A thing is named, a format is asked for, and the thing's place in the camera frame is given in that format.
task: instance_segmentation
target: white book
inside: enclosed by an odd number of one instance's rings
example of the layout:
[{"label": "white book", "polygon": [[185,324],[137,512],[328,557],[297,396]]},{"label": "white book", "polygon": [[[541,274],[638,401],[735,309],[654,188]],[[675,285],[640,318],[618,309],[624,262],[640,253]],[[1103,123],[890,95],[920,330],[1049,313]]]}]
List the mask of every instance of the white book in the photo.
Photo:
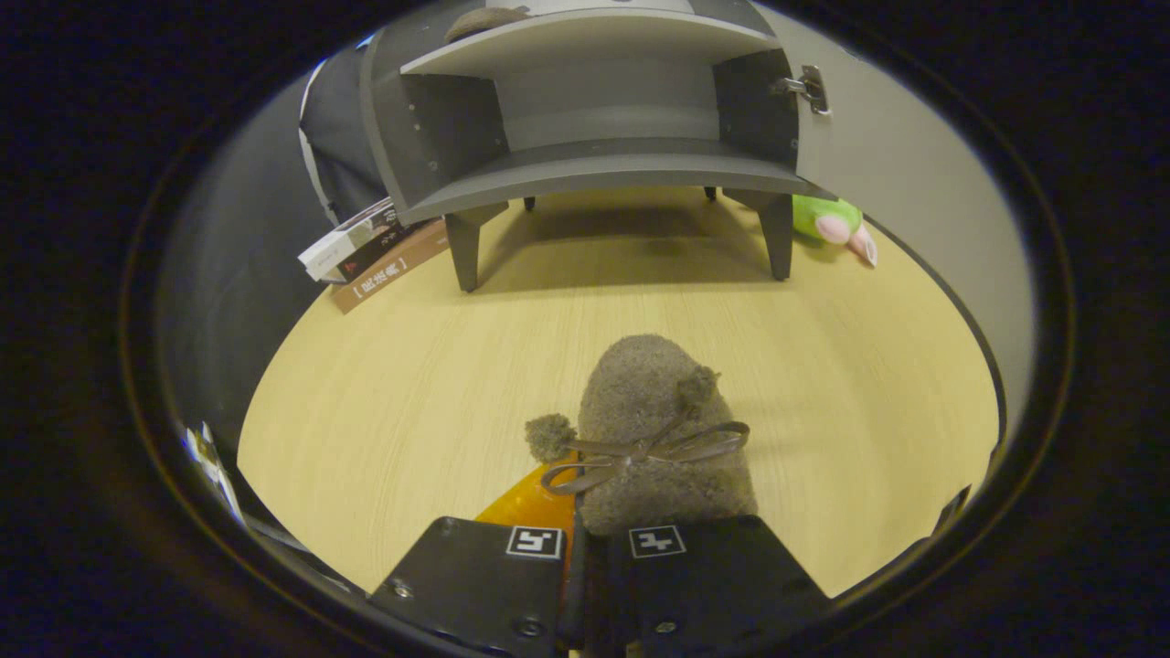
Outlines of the white book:
[{"label": "white book", "polygon": [[386,231],[394,220],[394,201],[390,197],[353,215],[330,231],[298,256],[315,281],[321,281],[345,258]]}]

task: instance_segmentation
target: orange object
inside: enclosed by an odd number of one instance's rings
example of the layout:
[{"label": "orange object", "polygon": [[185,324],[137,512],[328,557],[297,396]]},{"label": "orange object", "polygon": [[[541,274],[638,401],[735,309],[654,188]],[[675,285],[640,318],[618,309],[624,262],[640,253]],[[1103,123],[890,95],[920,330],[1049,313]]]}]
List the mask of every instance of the orange object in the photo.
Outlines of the orange object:
[{"label": "orange object", "polygon": [[[524,475],[504,495],[488,506],[476,521],[497,523],[500,526],[530,526],[536,528],[560,528],[565,532],[565,555],[573,544],[573,496],[553,495],[541,486],[541,478],[549,468],[560,464],[571,464],[573,458],[544,464]],[[576,477],[573,471],[566,471],[553,482],[560,484]]]}]

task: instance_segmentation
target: green plush toy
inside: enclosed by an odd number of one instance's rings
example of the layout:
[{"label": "green plush toy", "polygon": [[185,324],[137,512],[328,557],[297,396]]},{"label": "green plush toy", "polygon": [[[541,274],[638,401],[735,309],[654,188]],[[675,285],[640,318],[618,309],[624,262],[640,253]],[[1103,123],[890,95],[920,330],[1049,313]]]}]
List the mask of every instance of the green plush toy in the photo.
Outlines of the green plush toy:
[{"label": "green plush toy", "polygon": [[830,201],[793,194],[792,224],[805,235],[845,245],[869,265],[878,265],[878,245],[866,228],[861,211],[844,199]]}]

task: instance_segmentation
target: brown ribbon bow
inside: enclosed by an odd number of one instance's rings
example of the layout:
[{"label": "brown ribbon bow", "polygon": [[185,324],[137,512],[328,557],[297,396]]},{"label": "brown ribbon bow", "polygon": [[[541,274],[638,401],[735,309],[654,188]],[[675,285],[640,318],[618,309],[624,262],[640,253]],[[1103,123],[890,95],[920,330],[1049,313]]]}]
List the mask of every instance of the brown ribbon bow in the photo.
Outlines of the brown ribbon bow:
[{"label": "brown ribbon bow", "polygon": [[[748,433],[751,431],[746,424],[731,420],[711,425],[669,444],[662,444],[662,439],[672,430],[681,425],[686,418],[686,412],[680,413],[669,425],[655,434],[641,438],[632,444],[569,441],[566,445],[571,450],[578,450],[589,454],[600,454],[603,457],[586,459],[578,464],[559,464],[553,466],[541,478],[541,485],[553,494],[570,495],[580,493],[610,480],[631,464],[639,461],[702,461],[735,452],[748,443]],[[720,437],[721,433],[728,432],[735,433],[735,436]],[[570,468],[580,468],[583,472],[573,480],[560,485],[552,485],[552,480],[557,475]]]}]

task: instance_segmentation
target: plush mouse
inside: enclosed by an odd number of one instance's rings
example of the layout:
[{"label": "plush mouse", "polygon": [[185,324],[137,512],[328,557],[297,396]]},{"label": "plush mouse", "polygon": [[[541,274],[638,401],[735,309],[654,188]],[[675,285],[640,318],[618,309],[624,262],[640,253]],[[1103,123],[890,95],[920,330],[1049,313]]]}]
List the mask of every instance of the plush mouse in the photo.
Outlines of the plush mouse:
[{"label": "plush mouse", "polygon": [[793,194],[792,225],[805,235],[846,245],[869,265],[878,265],[878,245],[866,228],[861,211],[848,201]]},{"label": "plush mouse", "polygon": [[443,40],[447,43],[454,43],[460,39],[467,39],[481,32],[488,32],[500,26],[522,21],[529,18],[525,12],[528,12],[528,7],[516,9],[508,7],[480,7],[479,9],[472,9],[455,19]]},{"label": "plush mouse", "polygon": [[[559,413],[528,423],[532,455],[550,464],[542,482],[580,494],[578,514],[596,535],[756,513],[743,444],[748,426],[732,420],[718,376],[677,344],[629,336],[601,356],[578,417],[578,439]],[[564,471],[576,479],[553,485]]]}]

